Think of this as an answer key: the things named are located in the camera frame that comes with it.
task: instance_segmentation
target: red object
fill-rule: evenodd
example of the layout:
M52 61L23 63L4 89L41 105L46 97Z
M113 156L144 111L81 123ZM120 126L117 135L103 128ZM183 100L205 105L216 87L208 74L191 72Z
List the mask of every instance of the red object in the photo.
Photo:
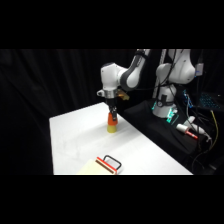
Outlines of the red object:
M198 137L192 133L190 133L189 131L186 132L187 135L190 135L192 138L198 140Z
M118 121L113 121L113 116L111 113L109 113L109 116L108 116L108 125L110 126L116 126L118 124Z
M116 170L114 167L110 166L108 163L106 163L104 160L100 159L99 157L97 157L97 159L98 159L100 162L102 162L104 165L110 167L113 171L115 171L115 172L117 173L117 170Z

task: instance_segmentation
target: black background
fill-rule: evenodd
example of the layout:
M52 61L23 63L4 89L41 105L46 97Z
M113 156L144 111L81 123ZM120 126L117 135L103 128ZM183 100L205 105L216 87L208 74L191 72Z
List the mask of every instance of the black background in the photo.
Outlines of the black background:
M1 49L1 173L53 174L49 118L103 102L96 95L102 89L101 66L115 62L129 67L135 51ZM200 52L192 50L193 65ZM160 56L161 49L153 50L139 88L155 85ZM203 90L224 94L224 49L205 49L204 61ZM195 82L188 87L194 89ZM119 102L119 112L150 99L152 92L131 92L129 102Z

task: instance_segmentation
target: orange object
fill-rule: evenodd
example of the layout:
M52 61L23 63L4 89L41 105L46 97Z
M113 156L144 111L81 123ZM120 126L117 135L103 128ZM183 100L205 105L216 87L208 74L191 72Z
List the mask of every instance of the orange object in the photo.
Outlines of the orange object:
M187 135L191 136L192 138L198 140L198 137L192 133L190 133L189 131L186 132Z
M118 121L113 121L113 116L111 113L109 113L109 116L108 116L108 125L110 126L116 126L118 124Z

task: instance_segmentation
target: white tabletop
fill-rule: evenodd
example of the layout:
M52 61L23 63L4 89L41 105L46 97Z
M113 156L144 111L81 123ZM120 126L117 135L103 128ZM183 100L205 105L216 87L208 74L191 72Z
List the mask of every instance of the white tabletop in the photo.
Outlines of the white tabletop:
M119 175L191 175L119 115L117 133L109 134L108 112L101 103L50 119L55 175L75 175L105 155L122 163Z

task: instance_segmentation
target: green light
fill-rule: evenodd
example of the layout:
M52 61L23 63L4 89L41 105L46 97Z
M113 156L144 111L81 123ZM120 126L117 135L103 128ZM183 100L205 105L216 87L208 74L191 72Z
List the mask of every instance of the green light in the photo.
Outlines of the green light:
M153 106L152 110L154 110L154 109L155 109L155 106L156 106L156 102L154 103L154 106Z
M172 121L172 118L174 116L174 113L172 111L172 108L170 109L169 113L168 113L168 116L167 116L167 122L170 123Z

